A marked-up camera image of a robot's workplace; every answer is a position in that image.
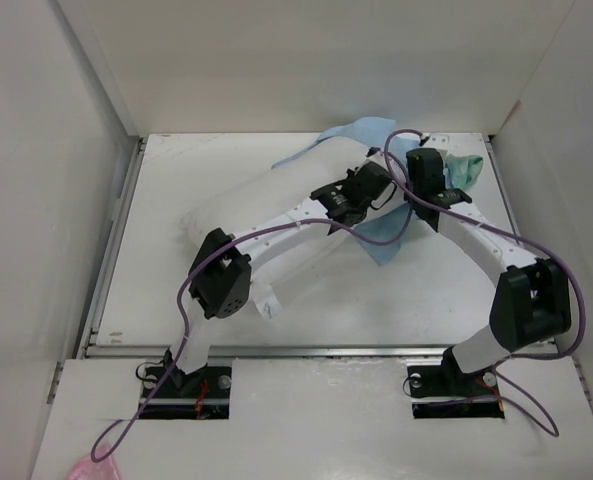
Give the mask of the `blue pillowcase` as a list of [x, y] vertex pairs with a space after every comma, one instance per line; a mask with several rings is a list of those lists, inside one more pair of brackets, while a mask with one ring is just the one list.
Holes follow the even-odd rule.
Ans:
[[[395, 130], [396, 121], [382, 117], [363, 117], [353, 123], [336, 126], [322, 132], [317, 139], [296, 152], [272, 165], [272, 169], [280, 168], [292, 161], [298, 161], [308, 151], [316, 148], [322, 142], [336, 137], [345, 137], [359, 142], [367, 147], [382, 147], [387, 137]], [[451, 188], [467, 190], [472, 187], [483, 168], [483, 158], [480, 155], [455, 156], [447, 154], [444, 158], [444, 175], [446, 185]], [[372, 220], [366, 220], [359, 224], [355, 230], [367, 238], [378, 241], [391, 240], [395, 233], [399, 233], [403, 221], [412, 219], [409, 206], [402, 199], [391, 200], [385, 206], [385, 212]], [[359, 241], [365, 252], [379, 265], [386, 265], [400, 251], [403, 238], [387, 245], [378, 246]]]

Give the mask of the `white pillow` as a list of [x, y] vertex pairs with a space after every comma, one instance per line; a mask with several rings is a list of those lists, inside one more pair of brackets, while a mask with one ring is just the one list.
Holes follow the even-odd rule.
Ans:
[[[220, 194], [213, 194], [185, 216], [184, 229], [189, 242], [197, 254], [206, 234], [215, 228], [235, 233], [272, 220], [299, 204], [315, 189], [345, 178], [348, 170], [359, 167], [367, 160], [383, 165], [377, 150], [353, 140], [340, 140], [327, 146], [320, 145], [298, 161], [271, 169]], [[266, 318], [279, 314], [282, 306], [273, 292], [274, 286], [327, 256], [348, 236], [342, 234], [336, 240], [318, 240], [303, 247], [307, 255], [305, 259], [290, 255], [283, 267], [269, 265], [261, 274], [264, 289], [252, 293], [247, 303], [254, 303]]]

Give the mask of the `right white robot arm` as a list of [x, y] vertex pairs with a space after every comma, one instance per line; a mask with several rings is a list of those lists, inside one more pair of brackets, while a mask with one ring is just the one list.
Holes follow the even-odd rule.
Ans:
[[495, 288], [487, 325], [446, 349], [440, 365], [418, 372], [427, 396], [470, 396], [494, 364], [570, 329], [568, 276], [554, 260], [501, 235], [464, 191], [448, 188], [437, 150], [414, 149], [406, 161], [416, 215], [457, 245]]

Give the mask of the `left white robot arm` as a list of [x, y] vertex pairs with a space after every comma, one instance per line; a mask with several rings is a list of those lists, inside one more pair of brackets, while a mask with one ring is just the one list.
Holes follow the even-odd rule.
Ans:
[[264, 289], [261, 274], [269, 265], [283, 267], [290, 255], [305, 259], [302, 248], [315, 241], [348, 234], [371, 245], [391, 244], [392, 240], [369, 237], [358, 227], [387, 204], [381, 198], [392, 184], [392, 175], [382, 164], [367, 160], [272, 220], [240, 232], [227, 233], [218, 227], [207, 233], [176, 294], [183, 326], [179, 340], [163, 356], [162, 380], [167, 387], [186, 397], [205, 377], [206, 356], [189, 355], [197, 327], [184, 306], [185, 296], [197, 304], [202, 319], [226, 319], [236, 314], [252, 293]]

